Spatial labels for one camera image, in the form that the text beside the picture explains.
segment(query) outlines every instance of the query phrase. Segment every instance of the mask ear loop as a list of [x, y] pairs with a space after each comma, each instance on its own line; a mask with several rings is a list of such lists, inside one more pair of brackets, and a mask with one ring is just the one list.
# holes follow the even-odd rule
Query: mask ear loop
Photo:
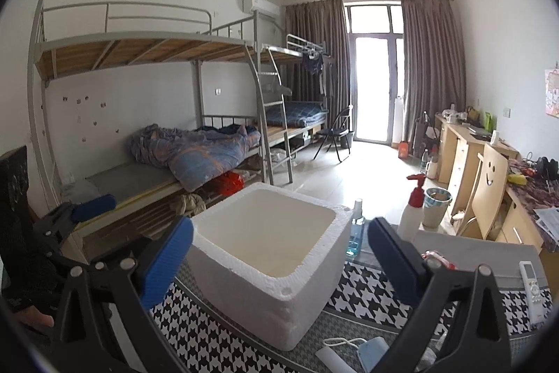
[[334, 347], [334, 346], [342, 346], [343, 344], [348, 344], [354, 347], [356, 350], [359, 349], [359, 344], [355, 344], [354, 342], [367, 343], [367, 340], [364, 338], [352, 338], [351, 340], [347, 340], [343, 337], [334, 337], [334, 338], [325, 338], [322, 343], [324, 346]]

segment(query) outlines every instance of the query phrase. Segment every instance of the blue gripper pad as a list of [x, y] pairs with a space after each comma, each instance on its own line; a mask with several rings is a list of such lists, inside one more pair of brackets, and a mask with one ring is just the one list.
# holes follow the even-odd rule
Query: blue gripper pad
[[184, 256], [192, 245], [194, 237], [194, 226], [188, 217], [181, 217], [172, 231], [165, 233], [164, 237], [156, 241], [162, 241], [163, 245], [154, 255], [147, 267], [138, 272], [141, 290], [138, 293], [141, 303], [146, 310], [153, 308], [163, 302], [169, 289], [169, 284], [176, 276]]
[[421, 255], [412, 243], [402, 241], [382, 217], [369, 222], [367, 236], [398, 300], [416, 308], [431, 278]]
[[112, 194], [105, 194], [86, 203], [78, 204], [72, 211], [70, 219], [73, 222], [80, 223], [112, 211], [115, 207], [115, 197]]

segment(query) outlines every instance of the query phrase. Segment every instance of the houndstooth pattern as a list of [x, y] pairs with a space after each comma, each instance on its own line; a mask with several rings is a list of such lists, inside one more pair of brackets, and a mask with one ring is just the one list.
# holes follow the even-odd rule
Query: houndstooth pattern
[[[542, 294], [544, 307], [549, 312], [552, 303], [549, 288], [543, 289]], [[501, 296], [509, 335], [530, 332], [526, 293], [501, 291]], [[339, 284], [326, 307], [398, 330], [406, 323], [411, 310], [408, 305], [398, 302], [392, 285], [382, 271], [351, 262], [346, 262]], [[448, 330], [455, 309], [454, 303], [445, 306], [435, 336], [441, 336]]]
[[152, 310], [155, 324], [187, 368], [198, 373], [295, 373], [204, 312], [175, 283]]

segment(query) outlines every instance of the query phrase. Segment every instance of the drawer handle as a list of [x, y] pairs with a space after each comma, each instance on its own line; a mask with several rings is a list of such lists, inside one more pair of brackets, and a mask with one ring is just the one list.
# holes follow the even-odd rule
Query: drawer handle
[[516, 238], [518, 239], [518, 242], [520, 242], [521, 244], [524, 244], [524, 242], [522, 242], [521, 235], [518, 234], [518, 231], [516, 230], [515, 227], [513, 227], [513, 231], [514, 231], [514, 233], [516, 234]]

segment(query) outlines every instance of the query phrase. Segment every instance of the curtain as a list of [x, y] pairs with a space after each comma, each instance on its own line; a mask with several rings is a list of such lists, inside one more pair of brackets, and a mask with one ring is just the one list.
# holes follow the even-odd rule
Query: curtain
[[423, 111], [466, 107], [462, 36], [449, 0], [402, 0], [404, 16], [404, 140], [412, 142]]
[[[311, 42], [326, 44], [326, 53], [331, 58], [325, 59], [323, 79], [329, 125], [332, 125], [337, 113], [347, 108], [350, 100], [349, 44], [344, 4], [342, 0], [324, 0], [288, 5], [286, 30]], [[311, 75], [300, 64], [294, 64], [288, 67], [286, 76], [286, 84], [293, 91], [292, 100], [323, 101], [318, 75]]]

